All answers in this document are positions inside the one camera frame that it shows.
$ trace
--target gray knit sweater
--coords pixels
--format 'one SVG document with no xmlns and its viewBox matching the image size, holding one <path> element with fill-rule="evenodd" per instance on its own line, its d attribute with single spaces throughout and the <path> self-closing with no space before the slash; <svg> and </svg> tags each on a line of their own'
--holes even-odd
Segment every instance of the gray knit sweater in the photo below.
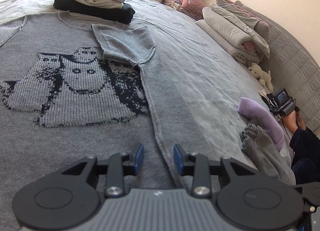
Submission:
<svg viewBox="0 0 320 231">
<path fill-rule="evenodd" d="M 211 153 L 147 27 L 58 14 L 0 25 L 0 230 L 23 186 L 86 155 L 145 145 L 127 189 L 181 186 L 173 145 Z"/>
</svg>

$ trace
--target folded dark green sweater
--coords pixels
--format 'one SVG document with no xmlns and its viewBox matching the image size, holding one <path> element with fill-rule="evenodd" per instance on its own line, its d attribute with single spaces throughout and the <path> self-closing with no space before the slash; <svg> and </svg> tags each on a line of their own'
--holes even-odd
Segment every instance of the folded dark green sweater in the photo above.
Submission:
<svg viewBox="0 0 320 231">
<path fill-rule="evenodd" d="M 124 3 L 121 9 L 101 9 L 81 4 L 75 0 L 54 0 L 55 9 L 103 18 L 111 21 L 129 24 L 135 11 L 131 5 Z"/>
</svg>

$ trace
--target teddy bear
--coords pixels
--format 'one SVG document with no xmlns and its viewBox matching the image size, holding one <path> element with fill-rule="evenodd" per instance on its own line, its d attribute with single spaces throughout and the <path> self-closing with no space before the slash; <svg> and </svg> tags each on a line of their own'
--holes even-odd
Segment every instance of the teddy bear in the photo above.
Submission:
<svg viewBox="0 0 320 231">
<path fill-rule="evenodd" d="M 270 71 L 266 73 L 258 64 L 254 62 L 248 67 L 248 70 L 257 80 L 259 80 L 263 87 L 267 87 L 270 92 L 273 92 Z"/>
</svg>

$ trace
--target purple pillow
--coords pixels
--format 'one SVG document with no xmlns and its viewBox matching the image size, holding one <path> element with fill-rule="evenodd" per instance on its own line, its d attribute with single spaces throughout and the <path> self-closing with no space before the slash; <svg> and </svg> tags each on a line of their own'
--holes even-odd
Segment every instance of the purple pillow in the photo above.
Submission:
<svg viewBox="0 0 320 231">
<path fill-rule="evenodd" d="M 250 120 L 260 118 L 264 130 L 271 137 L 276 148 L 281 151 L 284 145 L 284 133 L 279 123 L 268 110 L 252 99 L 241 98 L 238 113 Z"/>
</svg>

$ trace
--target cartoon character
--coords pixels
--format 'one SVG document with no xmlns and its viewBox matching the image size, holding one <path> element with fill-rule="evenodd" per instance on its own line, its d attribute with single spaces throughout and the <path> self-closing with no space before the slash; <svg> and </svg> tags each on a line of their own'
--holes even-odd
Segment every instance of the cartoon character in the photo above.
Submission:
<svg viewBox="0 0 320 231">
<path fill-rule="evenodd" d="M 39 111 L 46 127 L 86 126 L 126 121 L 149 114 L 136 69 L 103 59 L 99 48 L 72 55 L 38 53 L 38 61 L 18 81 L 0 81 L 9 109 Z"/>
</svg>

